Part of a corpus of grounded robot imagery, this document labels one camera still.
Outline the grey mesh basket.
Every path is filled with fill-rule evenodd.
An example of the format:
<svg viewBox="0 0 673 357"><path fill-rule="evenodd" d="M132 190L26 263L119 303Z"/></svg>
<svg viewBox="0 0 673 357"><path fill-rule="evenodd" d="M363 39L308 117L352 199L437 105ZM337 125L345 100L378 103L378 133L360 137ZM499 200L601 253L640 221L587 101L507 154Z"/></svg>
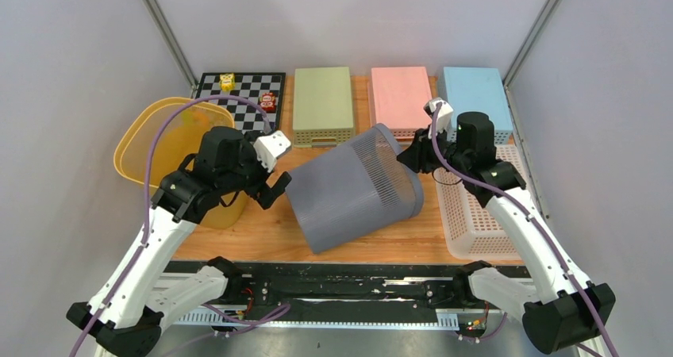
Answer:
<svg viewBox="0 0 673 357"><path fill-rule="evenodd" d="M286 196L314 254L416 217L420 179L397 160L401 145L383 124L296 167Z"/></svg>

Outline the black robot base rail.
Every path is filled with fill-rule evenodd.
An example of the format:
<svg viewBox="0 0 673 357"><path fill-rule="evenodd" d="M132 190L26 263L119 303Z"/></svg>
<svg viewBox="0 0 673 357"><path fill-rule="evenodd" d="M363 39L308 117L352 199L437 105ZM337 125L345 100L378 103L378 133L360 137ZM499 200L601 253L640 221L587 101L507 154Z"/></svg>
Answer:
<svg viewBox="0 0 673 357"><path fill-rule="evenodd" d="M270 327L432 330L491 338L521 324L495 304L463 303L453 290L457 264L238 262L231 294L206 300L180 324L226 326L226 313L260 320L288 305Z"/></svg>

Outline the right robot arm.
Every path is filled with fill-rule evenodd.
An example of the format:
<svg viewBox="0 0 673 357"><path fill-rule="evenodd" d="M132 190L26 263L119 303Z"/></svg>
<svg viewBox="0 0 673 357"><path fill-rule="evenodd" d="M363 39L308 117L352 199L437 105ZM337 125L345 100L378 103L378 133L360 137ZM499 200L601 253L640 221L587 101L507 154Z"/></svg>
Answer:
<svg viewBox="0 0 673 357"><path fill-rule="evenodd" d="M606 330L616 296L597 284L563 249L537 210L517 168L496 156L494 126L481 112L458 116L456 140L448 141L451 116L442 105L428 109L430 125L416 131L398 161L416 173L453 173L505 230L533 280L526 286L484 261L469 263L455 277L453 296L463 307L487 301L519 321L531 344L547 355L566 347L590 352L585 343Z"/></svg>

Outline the green perforated tray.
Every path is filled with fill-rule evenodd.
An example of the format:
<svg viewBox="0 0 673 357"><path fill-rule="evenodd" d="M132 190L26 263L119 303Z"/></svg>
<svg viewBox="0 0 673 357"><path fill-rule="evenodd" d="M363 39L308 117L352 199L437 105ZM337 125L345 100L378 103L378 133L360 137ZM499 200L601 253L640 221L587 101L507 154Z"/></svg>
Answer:
<svg viewBox="0 0 673 357"><path fill-rule="evenodd" d="M356 134L348 67L306 67L294 71L293 143L297 148L335 146Z"/></svg>

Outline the blue perforated tray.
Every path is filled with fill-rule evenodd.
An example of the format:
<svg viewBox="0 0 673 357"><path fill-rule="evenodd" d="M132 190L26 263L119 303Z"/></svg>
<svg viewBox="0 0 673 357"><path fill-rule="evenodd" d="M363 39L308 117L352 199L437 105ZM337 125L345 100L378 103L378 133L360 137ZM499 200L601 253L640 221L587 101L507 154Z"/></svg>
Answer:
<svg viewBox="0 0 673 357"><path fill-rule="evenodd" d="M494 143L508 144L513 122L506 93L497 68L444 67L437 75L437 93L453 108L448 138L456 139L457 117L461 113L485 113L494 124Z"/></svg>

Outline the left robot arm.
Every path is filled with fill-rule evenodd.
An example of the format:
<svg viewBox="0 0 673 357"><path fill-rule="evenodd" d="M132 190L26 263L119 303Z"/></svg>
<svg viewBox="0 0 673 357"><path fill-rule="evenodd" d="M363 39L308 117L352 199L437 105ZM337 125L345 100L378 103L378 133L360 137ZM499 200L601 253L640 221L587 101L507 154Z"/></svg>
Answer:
<svg viewBox="0 0 673 357"><path fill-rule="evenodd" d="M154 286L178 247L224 196L246 194L263 209L272 206L290 175L281 174L274 185L267 179L290 148L281 131L221 126L207 131L198 151L161 180L147 219L115 272L89 301L71 306L68 320L112 355L146 356L191 310L217 299L237 302L244 291L242 274L222 257L165 291L157 293Z"/></svg>

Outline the large white perforated basket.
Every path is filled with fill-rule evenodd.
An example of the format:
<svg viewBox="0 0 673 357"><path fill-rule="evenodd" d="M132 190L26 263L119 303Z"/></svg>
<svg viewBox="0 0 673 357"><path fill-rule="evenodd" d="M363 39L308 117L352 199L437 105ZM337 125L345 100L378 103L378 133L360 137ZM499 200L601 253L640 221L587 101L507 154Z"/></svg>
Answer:
<svg viewBox="0 0 673 357"><path fill-rule="evenodd" d="M459 178L440 168L433 172L448 252L458 259L518 261L502 226L467 192Z"/></svg>

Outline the pink perforated tray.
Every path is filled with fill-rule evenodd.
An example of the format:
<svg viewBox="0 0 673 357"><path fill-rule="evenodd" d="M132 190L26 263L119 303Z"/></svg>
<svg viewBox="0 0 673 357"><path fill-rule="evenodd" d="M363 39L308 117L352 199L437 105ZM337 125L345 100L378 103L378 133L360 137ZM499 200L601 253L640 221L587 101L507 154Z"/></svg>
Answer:
<svg viewBox="0 0 673 357"><path fill-rule="evenodd" d="M367 84L370 124L383 124L400 143L427 127L424 105L433 96L426 68L373 67Z"/></svg>

